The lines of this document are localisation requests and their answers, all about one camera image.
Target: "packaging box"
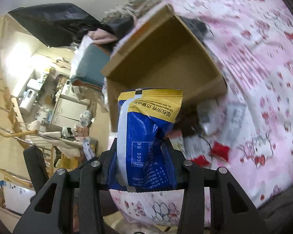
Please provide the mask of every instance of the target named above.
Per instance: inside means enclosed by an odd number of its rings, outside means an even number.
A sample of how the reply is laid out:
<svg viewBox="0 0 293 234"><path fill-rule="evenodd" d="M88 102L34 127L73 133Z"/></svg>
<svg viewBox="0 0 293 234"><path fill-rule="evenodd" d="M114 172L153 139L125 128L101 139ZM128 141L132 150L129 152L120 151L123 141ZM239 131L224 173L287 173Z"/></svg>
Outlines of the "packaging box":
<svg viewBox="0 0 293 234"><path fill-rule="evenodd" d="M227 91L205 47L170 6L164 6L135 32L101 72L107 78L112 132L117 131L117 99L122 91L180 89L183 105Z"/></svg>

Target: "nutrition label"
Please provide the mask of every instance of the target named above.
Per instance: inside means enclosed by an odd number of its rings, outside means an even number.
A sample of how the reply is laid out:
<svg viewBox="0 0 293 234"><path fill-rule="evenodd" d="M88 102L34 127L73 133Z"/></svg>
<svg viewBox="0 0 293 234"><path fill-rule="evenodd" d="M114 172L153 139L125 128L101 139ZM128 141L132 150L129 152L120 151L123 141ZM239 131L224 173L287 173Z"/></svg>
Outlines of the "nutrition label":
<svg viewBox="0 0 293 234"><path fill-rule="evenodd" d="M169 184L169 180L164 167L160 167L158 162L153 162L146 167L146 176L144 178L132 178L133 186L144 186L148 189L153 189L164 184Z"/></svg>
<svg viewBox="0 0 293 234"><path fill-rule="evenodd" d="M153 144L154 142L132 142L131 166L143 167L146 161L153 159Z"/></svg>

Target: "bed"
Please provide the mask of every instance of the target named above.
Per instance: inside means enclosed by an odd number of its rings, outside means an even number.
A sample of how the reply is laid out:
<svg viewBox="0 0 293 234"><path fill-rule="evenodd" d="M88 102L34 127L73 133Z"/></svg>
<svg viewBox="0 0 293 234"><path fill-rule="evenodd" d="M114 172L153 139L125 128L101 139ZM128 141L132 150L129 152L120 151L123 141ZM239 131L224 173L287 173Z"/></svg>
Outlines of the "bed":
<svg viewBox="0 0 293 234"><path fill-rule="evenodd" d="M260 207L293 186L293 6L289 0L288 6L283 0L164 0L139 18L114 52L165 3L178 15L208 26L204 44L228 85L226 96L218 99L219 110L232 103L246 105L228 162L218 157L210 161L212 169L228 168ZM213 145L226 129L204 140ZM203 145L206 158L208 144ZM110 192L129 222L167 226L179 222L183 191ZM205 189L205 226L209 225Z"/></svg>

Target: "black plastic bag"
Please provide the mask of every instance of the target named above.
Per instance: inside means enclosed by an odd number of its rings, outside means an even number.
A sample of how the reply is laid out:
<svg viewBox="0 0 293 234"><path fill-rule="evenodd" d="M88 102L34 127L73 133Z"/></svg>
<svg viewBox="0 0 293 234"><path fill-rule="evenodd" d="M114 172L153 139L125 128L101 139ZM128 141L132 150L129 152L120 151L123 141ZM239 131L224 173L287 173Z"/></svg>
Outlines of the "black plastic bag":
<svg viewBox="0 0 293 234"><path fill-rule="evenodd" d="M114 34L111 27L72 3L22 7L9 14L43 44L50 47L80 43L89 30L98 28Z"/></svg>
<svg viewBox="0 0 293 234"><path fill-rule="evenodd" d="M119 40L125 37L134 27L133 17L118 18L107 23Z"/></svg>

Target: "cabinet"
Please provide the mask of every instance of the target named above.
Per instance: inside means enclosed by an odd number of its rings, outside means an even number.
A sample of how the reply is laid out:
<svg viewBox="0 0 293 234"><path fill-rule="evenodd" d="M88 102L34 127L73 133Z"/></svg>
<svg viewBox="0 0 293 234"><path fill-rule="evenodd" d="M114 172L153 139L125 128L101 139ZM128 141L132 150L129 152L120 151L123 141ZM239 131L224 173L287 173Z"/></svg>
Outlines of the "cabinet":
<svg viewBox="0 0 293 234"><path fill-rule="evenodd" d="M55 114L79 121L80 114L86 110L87 107L85 105L59 98Z"/></svg>
<svg viewBox="0 0 293 234"><path fill-rule="evenodd" d="M73 128L75 124L81 126L79 121L66 118L58 114L55 114L55 116L53 117L52 124L60 126L60 127L67 127L67 128Z"/></svg>

